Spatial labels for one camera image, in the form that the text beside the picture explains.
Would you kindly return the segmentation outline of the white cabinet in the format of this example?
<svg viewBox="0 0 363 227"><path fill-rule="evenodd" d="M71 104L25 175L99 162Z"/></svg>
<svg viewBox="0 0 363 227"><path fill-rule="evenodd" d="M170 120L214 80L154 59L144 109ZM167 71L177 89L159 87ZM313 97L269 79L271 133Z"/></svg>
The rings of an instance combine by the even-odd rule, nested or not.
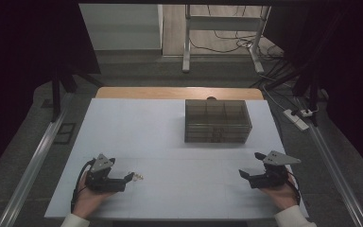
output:
<svg viewBox="0 0 363 227"><path fill-rule="evenodd" d="M79 4L94 50L161 50L162 5Z"/></svg>

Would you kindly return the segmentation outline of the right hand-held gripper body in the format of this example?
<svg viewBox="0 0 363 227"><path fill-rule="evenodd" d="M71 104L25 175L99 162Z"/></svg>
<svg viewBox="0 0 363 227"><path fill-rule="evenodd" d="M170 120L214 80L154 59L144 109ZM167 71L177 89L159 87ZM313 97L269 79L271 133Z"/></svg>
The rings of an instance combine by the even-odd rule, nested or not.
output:
<svg viewBox="0 0 363 227"><path fill-rule="evenodd" d="M265 173L260 175L257 181L265 183L263 188L283 185L288 180L286 165L295 165L301 162L300 159L272 150L268 155L255 152L256 159L263 162Z"/></svg>

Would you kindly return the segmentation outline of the black floor plate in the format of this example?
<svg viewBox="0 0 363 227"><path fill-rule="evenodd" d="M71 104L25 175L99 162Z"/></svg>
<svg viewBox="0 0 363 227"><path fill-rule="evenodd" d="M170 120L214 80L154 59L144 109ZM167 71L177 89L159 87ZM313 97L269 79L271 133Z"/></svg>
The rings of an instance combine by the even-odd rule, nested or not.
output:
<svg viewBox="0 0 363 227"><path fill-rule="evenodd" d="M75 123L62 123L54 139L56 145L68 145L75 132Z"/></svg>

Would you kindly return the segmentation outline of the black metal stand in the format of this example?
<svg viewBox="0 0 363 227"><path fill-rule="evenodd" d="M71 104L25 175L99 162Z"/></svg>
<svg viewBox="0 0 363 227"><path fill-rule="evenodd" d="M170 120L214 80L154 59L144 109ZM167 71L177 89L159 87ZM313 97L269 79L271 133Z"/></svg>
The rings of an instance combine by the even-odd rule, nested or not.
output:
<svg viewBox="0 0 363 227"><path fill-rule="evenodd" d="M103 82L99 81L98 79L94 79L91 75L83 72L72 64L58 65L55 68L51 79L53 102L52 122L56 122L61 114L61 86L63 86L67 93L71 94L73 94L78 88L74 79L74 75L85 79L86 81L95 85L97 88L104 86Z"/></svg>
<svg viewBox="0 0 363 227"><path fill-rule="evenodd" d="M318 108L318 88L319 80L315 66L307 63L297 70L299 75L292 93L294 96L303 96L306 91L309 91L309 110L313 112L310 120L315 127L318 125L318 120L314 111Z"/></svg>

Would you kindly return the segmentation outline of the white power strip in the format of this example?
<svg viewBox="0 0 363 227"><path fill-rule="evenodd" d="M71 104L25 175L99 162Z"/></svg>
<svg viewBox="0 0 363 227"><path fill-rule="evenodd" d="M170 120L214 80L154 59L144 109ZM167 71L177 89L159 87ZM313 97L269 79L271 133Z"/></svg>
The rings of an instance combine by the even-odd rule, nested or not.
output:
<svg viewBox="0 0 363 227"><path fill-rule="evenodd" d="M294 114L290 109L283 111L283 114L300 131L306 131L309 129L308 125L304 121L302 121L296 114Z"/></svg>

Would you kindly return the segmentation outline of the aluminium floor rail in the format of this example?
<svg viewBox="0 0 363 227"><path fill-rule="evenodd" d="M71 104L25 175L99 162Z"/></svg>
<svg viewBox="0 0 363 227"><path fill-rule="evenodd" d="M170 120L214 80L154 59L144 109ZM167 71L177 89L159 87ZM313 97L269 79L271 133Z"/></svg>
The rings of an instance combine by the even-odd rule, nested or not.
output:
<svg viewBox="0 0 363 227"><path fill-rule="evenodd" d="M38 173L40 172L44 159L59 131L61 123L68 112L69 105L73 97L74 94L71 93L67 93L63 96L60 102L61 111L59 116L54 122L50 122L47 129L45 130L43 137L33 156L31 157L21 180L18 182L4 212L0 217L0 227L12 227L14 225L23 205L26 202L28 193L34 184Z"/></svg>
<svg viewBox="0 0 363 227"><path fill-rule="evenodd" d="M320 156L331 175L331 178L336 186L338 193L340 194L346 209L353 220L356 227L363 227L363 207L360 205L357 196L349 183L343 176L343 173L337 164L337 161L332 153L332 150L327 145L319 128L317 120L310 116L305 123L309 127L311 137L320 153Z"/></svg>

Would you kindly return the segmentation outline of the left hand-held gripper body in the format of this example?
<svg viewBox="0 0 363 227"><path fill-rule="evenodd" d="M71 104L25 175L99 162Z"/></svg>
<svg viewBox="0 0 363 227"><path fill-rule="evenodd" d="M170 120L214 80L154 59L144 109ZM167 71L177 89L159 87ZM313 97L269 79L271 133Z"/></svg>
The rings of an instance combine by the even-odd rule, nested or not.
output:
<svg viewBox="0 0 363 227"><path fill-rule="evenodd" d="M87 171L85 185L95 192L113 192L112 182L108 175L114 162L114 158L108 159L105 155L99 154Z"/></svg>

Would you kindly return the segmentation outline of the dark curtain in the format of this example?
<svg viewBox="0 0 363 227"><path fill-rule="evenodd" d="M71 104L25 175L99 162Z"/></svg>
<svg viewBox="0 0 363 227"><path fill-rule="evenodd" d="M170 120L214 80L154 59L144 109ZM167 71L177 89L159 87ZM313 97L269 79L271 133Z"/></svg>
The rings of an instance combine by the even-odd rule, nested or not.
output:
<svg viewBox="0 0 363 227"><path fill-rule="evenodd" d="M322 50L316 72L320 88L329 95L329 117L363 157L363 0L273 7L265 37L294 65L303 65L338 10L343 11L342 20Z"/></svg>
<svg viewBox="0 0 363 227"><path fill-rule="evenodd" d="M0 0L0 157L34 91L55 74L99 73L80 0Z"/></svg>

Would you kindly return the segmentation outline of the person's right hand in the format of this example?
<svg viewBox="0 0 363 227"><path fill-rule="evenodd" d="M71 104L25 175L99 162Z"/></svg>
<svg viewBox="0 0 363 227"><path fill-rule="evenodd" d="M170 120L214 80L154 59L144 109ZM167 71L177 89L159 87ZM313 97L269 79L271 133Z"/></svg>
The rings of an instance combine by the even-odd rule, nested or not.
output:
<svg viewBox="0 0 363 227"><path fill-rule="evenodd" d="M288 183L277 187L261 188L261 191L268 195L280 210L285 210L298 204L295 191L292 188L293 184L294 180L289 177Z"/></svg>

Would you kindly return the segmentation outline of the white metal desk frame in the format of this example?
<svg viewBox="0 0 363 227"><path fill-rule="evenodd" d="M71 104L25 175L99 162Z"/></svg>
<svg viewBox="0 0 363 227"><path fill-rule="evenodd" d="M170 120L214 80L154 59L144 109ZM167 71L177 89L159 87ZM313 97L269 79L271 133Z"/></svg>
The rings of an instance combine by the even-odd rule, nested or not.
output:
<svg viewBox="0 0 363 227"><path fill-rule="evenodd" d="M182 58L182 71L190 71L190 31L248 31L254 32L255 37L249 48L254 69L258 74L264 73L264 68L259 60L257 49L265 24L268 18L269 6L262 7L259 17L222 17L222 16L195 16L191 14L191 6L185 6L185 40Z"/></svg>

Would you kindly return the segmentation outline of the person's left hand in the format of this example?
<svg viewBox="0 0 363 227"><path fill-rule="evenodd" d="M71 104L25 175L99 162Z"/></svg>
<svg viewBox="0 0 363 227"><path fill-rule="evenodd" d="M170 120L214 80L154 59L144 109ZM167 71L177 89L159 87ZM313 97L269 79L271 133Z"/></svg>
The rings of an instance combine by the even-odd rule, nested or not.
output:
<svg viewBox="0 0 363 227"><path fill-rule="evenodd" d="M114 192L95 192L85 185L87 173L84 173L78 183L75 205L72 214L87 219L100 204Z"/></svg>

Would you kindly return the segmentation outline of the white table cover board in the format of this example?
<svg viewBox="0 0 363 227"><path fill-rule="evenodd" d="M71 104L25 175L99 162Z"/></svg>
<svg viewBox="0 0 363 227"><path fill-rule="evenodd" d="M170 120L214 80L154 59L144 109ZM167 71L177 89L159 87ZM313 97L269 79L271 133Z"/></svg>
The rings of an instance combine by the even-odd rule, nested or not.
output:
<svg viewBox="0 0 363 227"><path fill-rule="evenodd" d="M278 209L240 177L261 174L255 153L283 151L268 103L250 100L252 130L243 144L187 143L184 102L179 99L95 98L45 215L63 218L82 166L104 154L115 160L110 173L142 180L107 199L96 218L123 220L247 220L272 218Z"/></svg>

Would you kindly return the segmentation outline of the wooden table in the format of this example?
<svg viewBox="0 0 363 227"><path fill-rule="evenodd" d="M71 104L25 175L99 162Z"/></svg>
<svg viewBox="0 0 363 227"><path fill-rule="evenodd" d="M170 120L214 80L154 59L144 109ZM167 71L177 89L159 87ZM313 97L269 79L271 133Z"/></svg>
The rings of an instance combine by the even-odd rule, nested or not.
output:
<svg viewBox="0 0 363 227"><path fill-rule="evenodd" d="M262 92L253 88L210 87L102 87L96 98L132 99L206 99L263 100Z"/></svg>

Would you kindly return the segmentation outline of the smoky transparent drawer box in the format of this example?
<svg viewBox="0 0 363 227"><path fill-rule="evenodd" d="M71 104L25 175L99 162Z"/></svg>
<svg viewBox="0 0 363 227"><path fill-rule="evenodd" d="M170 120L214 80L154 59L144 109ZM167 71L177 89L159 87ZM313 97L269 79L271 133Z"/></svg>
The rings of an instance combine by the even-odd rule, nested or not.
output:
<svg viewBox="0 0 363 227"><path fill-rule="evenodd" d="M244 144L251 129L252 123L244 100L185 101L186 143Z"/></svg>

